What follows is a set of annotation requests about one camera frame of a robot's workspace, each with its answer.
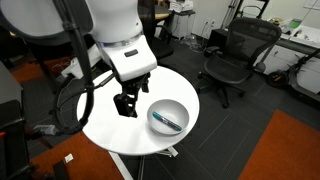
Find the cabinet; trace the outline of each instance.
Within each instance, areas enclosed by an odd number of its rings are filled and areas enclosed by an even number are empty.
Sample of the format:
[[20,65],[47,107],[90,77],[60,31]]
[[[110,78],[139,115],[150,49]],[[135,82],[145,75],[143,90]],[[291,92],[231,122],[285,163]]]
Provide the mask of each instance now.
[[181,39],[184,36],[191,34],[194,18],[194,11],[175,13],[169,25],[172,35]]
[[[256,63],[261,61],[266,52],[263,52]],[[296,52],[278,45],[275,45],[267,55],[264,63],[266,70],[264,74],[268,75],[277,70],[287,70],[290,65],[305,56],[305,54]],[[320,92],[320,59],[313,57],[307,64],[303,65],[297,75],[298,84],[314,93]]]

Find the mesh chair back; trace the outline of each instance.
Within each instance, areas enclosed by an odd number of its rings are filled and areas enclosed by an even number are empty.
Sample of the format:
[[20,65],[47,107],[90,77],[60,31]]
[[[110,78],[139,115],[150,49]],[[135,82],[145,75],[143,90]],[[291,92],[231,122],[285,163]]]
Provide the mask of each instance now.
[[143,33],[146,36],[148,43],[150,44],[156,31],[155,1],[139,0],[138,14],[142,22]]
[[281,36],[276,25],[254,18],[237,18],[230,23],[224,54],[247,63],[251,69],[257,57]]

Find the chair base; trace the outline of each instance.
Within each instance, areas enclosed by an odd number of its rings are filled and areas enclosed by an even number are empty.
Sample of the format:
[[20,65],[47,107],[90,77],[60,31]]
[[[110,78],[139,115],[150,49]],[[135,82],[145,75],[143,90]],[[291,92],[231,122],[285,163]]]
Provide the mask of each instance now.
[[[223,97],[221,98],[221,100],[222,100],[222,107],[223,108],[228,108],[230,106],[230,100],[229,100],[227,89],[226,89],[227,87],[238,91],[239,92],[239,94],[238,94],[239,97],[244,97],[244,95],[246,93],[243,89],[241,89],[239,87],[236,87],[236,86],[233,86],[233,85],[230,85],[230,84],[225,84],[225,83],[220,82],[220,81],[218,81],[216,79],[213,79],[210,75],[208,75],[206,73],[199,72],[198,79],[202,79],[203,77],[206,77],[206,78],[211,79],[214,82],[216,82],[215,84],[218,85],[218,87],[216,89],[216,92],[217,92],[219,97],[221,97],[219,95],[219,90],[222,91]],[[198,87],[198,88],[196,88],[196,91],[199,94],[203,90],[209,89],[211,87],[213,87],[213,84],[202,86],[202,87]]]

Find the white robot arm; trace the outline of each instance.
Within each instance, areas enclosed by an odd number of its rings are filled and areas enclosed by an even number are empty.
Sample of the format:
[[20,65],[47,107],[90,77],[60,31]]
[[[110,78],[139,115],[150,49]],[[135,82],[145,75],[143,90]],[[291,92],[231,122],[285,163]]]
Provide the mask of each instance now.
[[[123,89],[114,98],[118,112],[136,117],[135,102],[140,87],[148,92],[149,72],[157,67],[156,58],[142,32],[137,4],[137,0],[1,0],[0,23],[26,41],[43,45],[70,41],[66,33],[69,28],[91,34],[96,45],[88,50],[90,65],[102,57],[112,68]],[[76,25],[65,23],[61,16],[63,11],[72,11]],[[63,75],[73,73],[81,78],[77,64],[83,64],[84,60],[77,59]]]

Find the pen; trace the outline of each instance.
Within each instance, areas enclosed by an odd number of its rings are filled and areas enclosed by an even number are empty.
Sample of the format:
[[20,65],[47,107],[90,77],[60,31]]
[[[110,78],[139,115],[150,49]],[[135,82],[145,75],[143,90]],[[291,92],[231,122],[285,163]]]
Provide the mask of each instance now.
[[157,120],[159,120],[159,121],[163,122],[164,124],[168,125],[172,129],[174,129],[176,131],[181,131],[182,130],[182,128],[179,125],[173,123],[172,121],[170,121],[169,119],[161,116],[160,114],[158,114],[158,113],[153,111],[152,115],[153,115],[154,118],[156,118]]

